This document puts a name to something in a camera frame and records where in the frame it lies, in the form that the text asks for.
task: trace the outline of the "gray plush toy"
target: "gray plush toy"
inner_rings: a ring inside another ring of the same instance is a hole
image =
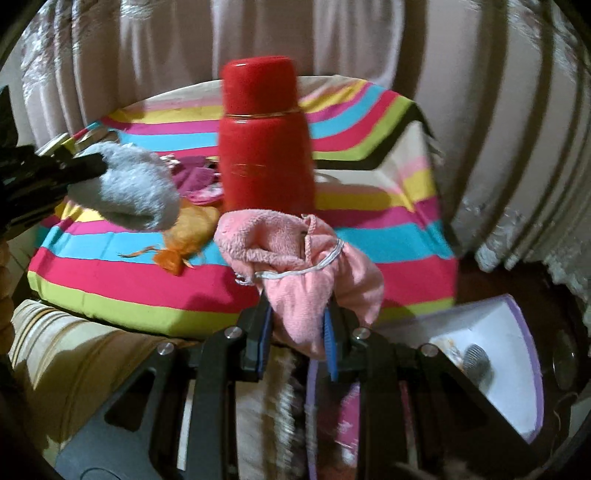
[[[103,155],[107,172],[70,185],[69,198],[130,230],[163,231],[174,225],[180,198],[168,167],[156,153],[115,142],[84,150],[84,155],[92,153]]]

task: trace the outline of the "purple cloth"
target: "purple cloth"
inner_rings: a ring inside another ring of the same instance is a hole
[[[209,187],[215,179],[215,170],[206,168],[205,157],[184,157],[172,172],[173,182],[180,195],[198,192]]]

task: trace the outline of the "curtain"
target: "curtain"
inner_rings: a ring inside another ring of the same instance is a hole
[[[232,59],[281,54],[299,74],[390,88],[403,0],[48,0],[23,33],[35,141],[117,108],[219,78]]]
[[[459,254],[542,261],[590,300],[591,67],[551,0],[49,0],[24,45],[39,144],[246,56],[393,86],[439,141]]]
[[[444,153],[436,176],[459,253],[475,252],[485,271],[541,261],[589,302],[591,66],[580,33],[545,0],[420,0],[407,19],[421,39],[403,39],[394,87],[423,108]]]

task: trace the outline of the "red thermos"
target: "red thermos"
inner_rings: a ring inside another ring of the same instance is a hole
[[[235,60],[222,71],[219,170],[225,210],[314,210],[314,161],[296,71],[287,57]]]

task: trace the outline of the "pink cloth bag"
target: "pink cloth bag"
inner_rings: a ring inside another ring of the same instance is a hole
[[[324,358],[322,317],[333,292],[362,325],[378,317],[382,273],[314,215],[228,212],[220,218],[214,241],[239,283],[265,289],[275,312],[276,340],[312,358]]]

